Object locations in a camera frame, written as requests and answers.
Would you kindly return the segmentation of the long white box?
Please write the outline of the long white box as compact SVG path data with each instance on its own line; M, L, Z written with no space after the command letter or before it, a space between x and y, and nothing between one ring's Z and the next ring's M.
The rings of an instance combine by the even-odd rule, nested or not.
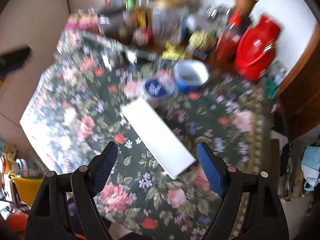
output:
M143 98L122 105L121 111L172 180L195 163L196 159L189 150Z

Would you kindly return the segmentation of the blue white plastic cup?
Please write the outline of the blue white plastic cup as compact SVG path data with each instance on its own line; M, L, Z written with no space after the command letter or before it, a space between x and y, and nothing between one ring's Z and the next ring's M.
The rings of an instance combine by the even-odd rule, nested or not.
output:
M182 93L198 92L210 80L210 71L207 65L201 61L178 61L173 70L176 86Z

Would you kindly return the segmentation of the blue lid small container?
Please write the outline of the blue lid small container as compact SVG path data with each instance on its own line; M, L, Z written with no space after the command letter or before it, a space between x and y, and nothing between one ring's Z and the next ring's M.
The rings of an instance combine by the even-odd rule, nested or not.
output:
M156 103L173 96L176 83L171 78L151 77L143 81L142 97L149 103Z

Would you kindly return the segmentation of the yellow green snack packet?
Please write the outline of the yellow green snack packet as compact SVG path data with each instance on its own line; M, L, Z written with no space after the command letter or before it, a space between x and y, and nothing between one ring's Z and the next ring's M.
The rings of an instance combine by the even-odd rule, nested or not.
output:
M165 51L162 53L162 59L172 61L185 59L184 46L173 46L167 42Z

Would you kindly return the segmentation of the floral green tablecloth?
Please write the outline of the floral green tablecloth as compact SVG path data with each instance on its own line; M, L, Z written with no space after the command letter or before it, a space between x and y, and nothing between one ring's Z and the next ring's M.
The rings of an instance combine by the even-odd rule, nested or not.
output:
M201 165L171 179L121 111L140 97L144 79L172 77L173 64L157 55L130 64L125 49L100 35L64 31L21 126L37 155L58 174L87 165L116 142L117 161L95 199L100 214L154 239L201 239L221 202ZM175 93L157 103L156 112L192 154L205 142L228 165L253 174L268 154L262 85L215 70L203 90Z

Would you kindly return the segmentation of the pink patterned bag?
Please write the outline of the pink patterned bag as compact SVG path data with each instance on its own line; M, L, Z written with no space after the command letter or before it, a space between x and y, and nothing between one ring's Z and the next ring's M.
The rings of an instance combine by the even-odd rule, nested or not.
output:
M64 30L83 30L99 34L99 20L97 14L70 14Z

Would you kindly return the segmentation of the teal green cloth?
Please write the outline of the teal green cloth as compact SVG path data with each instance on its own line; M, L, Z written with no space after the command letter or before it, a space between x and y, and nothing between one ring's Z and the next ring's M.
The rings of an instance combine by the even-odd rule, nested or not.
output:
M278 85L274 82L273 79L269 77L264 78L264 84L265 84L268 100L273 100L279 90Z

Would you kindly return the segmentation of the brown wooden door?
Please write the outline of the brown wooden door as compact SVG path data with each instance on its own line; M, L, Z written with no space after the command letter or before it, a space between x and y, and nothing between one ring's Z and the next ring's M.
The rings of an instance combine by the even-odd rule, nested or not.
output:
M278 92L290 140L319 125L319 24Z

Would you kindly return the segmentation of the red sauce bottle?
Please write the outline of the red sauce bottle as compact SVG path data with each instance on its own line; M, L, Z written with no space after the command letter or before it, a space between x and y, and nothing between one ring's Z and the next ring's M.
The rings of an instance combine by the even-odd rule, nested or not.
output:
M220 35L215 51L217 60L229 61L235 53L241 37L239 33L239 28L242 24L241 15L242 11L237 9L230 17L227 27L225 27Z

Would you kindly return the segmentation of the red thermos jug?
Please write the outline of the red thermos jug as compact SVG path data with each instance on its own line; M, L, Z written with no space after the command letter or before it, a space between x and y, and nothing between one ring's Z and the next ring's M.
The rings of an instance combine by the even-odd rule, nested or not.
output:
M259 82L276 57L277 39L281 27L266 13L260 15L257 24L249 27L238 43L235 53L235 69L244 79Z

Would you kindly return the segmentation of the custard apple fruit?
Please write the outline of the custard apple fruit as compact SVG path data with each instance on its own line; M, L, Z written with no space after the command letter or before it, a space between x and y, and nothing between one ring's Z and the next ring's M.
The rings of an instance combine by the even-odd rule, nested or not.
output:
M213 33L204 30L197 30L189 38L189 46L201 52L209 52L217 43L217 39Z

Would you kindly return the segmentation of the green cap bottle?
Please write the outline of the green cap bottle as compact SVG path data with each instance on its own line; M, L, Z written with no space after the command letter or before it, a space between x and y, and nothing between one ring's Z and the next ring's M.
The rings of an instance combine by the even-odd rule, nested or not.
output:
M126 0L126 10L132 11L136 7L136 0Z

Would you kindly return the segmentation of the small red round can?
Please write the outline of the small red round can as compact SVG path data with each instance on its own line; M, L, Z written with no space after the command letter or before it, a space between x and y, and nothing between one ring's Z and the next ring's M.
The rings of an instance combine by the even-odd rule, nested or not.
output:
M150 29L136 29L133 33L132 41L135 45L141 47L149 44L152 38Z

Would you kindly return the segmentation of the gold lid plastic jar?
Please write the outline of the gold lid plastic jar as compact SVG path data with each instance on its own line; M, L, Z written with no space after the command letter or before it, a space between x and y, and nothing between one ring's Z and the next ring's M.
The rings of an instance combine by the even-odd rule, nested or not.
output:
M152 36L155 44L176 46L185 37L189 8L185 0L155 0L152 10Z

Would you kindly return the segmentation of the brown clay vase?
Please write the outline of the brown clay vase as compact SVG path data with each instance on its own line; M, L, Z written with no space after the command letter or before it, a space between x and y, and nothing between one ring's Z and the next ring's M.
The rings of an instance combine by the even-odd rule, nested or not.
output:
M248 17L259 0L235 0L235 10L240 10L243 16Z

